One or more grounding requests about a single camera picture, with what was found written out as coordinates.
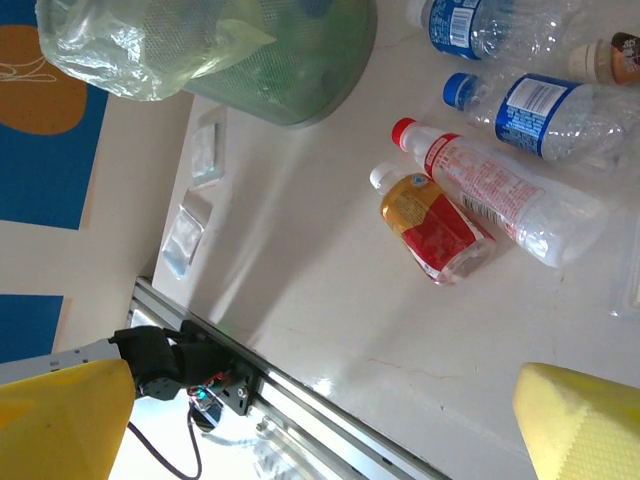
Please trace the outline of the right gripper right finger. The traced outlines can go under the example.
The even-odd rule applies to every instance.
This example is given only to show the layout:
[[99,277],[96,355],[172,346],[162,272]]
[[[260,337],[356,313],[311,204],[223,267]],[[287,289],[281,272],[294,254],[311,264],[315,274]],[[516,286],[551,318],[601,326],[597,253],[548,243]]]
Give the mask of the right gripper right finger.
[[639,477],[638,388],[527,363],[513,408],[539,479]]

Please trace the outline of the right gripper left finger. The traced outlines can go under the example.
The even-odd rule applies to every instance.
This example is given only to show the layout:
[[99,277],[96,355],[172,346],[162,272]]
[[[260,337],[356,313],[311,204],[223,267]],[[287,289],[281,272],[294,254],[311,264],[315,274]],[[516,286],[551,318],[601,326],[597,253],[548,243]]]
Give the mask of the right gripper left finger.
[[3,479],[107,479],[135,401],[127,363],[96,360],[1,387]]

